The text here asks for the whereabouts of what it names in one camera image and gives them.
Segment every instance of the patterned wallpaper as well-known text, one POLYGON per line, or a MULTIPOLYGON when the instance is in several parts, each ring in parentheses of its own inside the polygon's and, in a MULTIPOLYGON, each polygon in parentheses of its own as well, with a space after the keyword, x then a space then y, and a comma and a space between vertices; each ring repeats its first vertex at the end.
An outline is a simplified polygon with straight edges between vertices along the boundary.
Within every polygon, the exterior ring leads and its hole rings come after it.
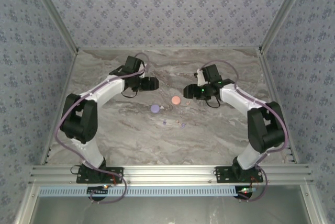
POLYGON ((335 0, 297 0, 267 52, 299 158, 335 223, 335 0))
POLYGON ((41 160, 71 59, 40 0, 0 0, 1 224, 41 160))
POLYGON ((53 0, 79 47, 258 46, 283 0, 53 0))

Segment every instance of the floor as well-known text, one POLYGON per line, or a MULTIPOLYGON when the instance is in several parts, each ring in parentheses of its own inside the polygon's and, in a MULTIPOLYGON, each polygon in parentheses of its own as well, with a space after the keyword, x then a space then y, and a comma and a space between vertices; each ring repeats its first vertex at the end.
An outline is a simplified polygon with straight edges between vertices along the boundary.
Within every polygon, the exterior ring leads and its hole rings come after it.
MULTIPOLYGON (((106 78, 111 70, 124 64, 135 50, 80 51, 68 93, 80 94, 106 78)), ((269 101, 269 93, 255 50, 151 50, 147 76, 159 79, 156 91, 141 92, 135 98, 113 97, 98 112, 96 140, 109 165, 140 164, 231 164, 248 144, 247 120, 227 104, 208 107, 205 102, 183 98, 183 88, 196 83, 193 73, 204 63, 225 59, 240 74, 239 86, 251 95, 269 101), (179 96, 180 105, 171 98, 179 96), (150 111, 152 104, 162 106, 160 113, 150 111), (186 124, 181 128, 176 121, 186 124)), ((217 63, 223 79, 235 79, 230 67, 217 63)), ((60 139, 71 142, 60 132, 60 139)), ((264 163, 282 163, 280 153, 264 163)), ((78 164, 80 159, 56 142, 51 146, 48 164, 78 164)))

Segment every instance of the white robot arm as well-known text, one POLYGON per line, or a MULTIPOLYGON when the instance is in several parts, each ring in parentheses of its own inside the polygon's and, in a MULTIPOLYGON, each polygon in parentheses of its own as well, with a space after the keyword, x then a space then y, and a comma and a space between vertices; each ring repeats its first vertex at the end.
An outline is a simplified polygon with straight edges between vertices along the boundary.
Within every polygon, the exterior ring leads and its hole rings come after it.
POLYGON ((102 107, 115 95, 122 93, 127 88, 131 88, 134 92, 138 91, 153 91, 158 89, 159 83, 155 77, 145 77, 144 73, 145 64, 142 60, 128 57, 126 64, 120 66, 110 74, 101 83, 79 95, 70 94, 67 96, 63 114, 81 97, 90 94, 85 98, 66 118, 61 130, 71 139, 72 143, 76 146, 78 152, 85 157, 83 164, 90 167, 86 162, 94 167, 100 167, 104 162, 104 157, 101 155, 96 140, 94 138, 97 132, 97 113, 98 109, 102 107), (142 74, 128 77, 125 79, 113 78, 133 74, 143 70, 142 74), (102 83, 109 81, 106 85, 98 89, 102 83))
POLYGON ((198 83, 186 86, 184 97, 210 100, 214 96, 217 100, 233 106, 248 119, 249 144, 233 161, 233 170, 236 171, 237 177, 243 171, 253 168, 267 150, 276 148, 284 142, 284 132, 278 120, 255 102, 267 104, 283 119, 278 103, 261 101, 241 90, 232 80, 222 80, 214 64, 197 70, 195 76, 198 78, 198 83), (239 94, 237 89, 251 100, 239 94))

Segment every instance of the metal bracket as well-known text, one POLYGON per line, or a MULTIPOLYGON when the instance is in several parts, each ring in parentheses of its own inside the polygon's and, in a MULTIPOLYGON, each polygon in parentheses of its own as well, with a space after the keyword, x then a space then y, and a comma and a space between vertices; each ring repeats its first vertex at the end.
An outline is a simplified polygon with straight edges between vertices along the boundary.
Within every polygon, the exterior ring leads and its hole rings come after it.
MULTIPOLYGON (((106 167, 104 170, 109 172, 114 172, 119 174, 123 177, 124 175, 124 168, 123 167, 106 167)), ((109 174, 104 174, 105 176, 101 177, 100 172, 92 171, 92 169, 87 168, 86 166, 82 165, 80 166, 77 174, 77 184, 121 184, 122 180, 119 177, 116 176, 110 176, 109 174)))
POLYGON ((255 178, 257 182, 263 182, 262 173, 257 169, 248 169, 243 171, 243 178, 238 180, 232 170, 231 166, 217 166, 215 167, 215 176, 217 183, 254 183, 255 178))

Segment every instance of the small purple object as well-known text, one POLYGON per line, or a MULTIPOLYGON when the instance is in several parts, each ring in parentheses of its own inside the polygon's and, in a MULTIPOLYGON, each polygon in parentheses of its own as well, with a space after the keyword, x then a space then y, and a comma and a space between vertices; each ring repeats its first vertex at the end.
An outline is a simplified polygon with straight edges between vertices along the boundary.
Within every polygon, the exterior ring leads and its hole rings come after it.
POLYGON ((150 107, 150 110, 152 113, 159 113, 159 110, 160 110, 159 105, 152 105, 150 107))

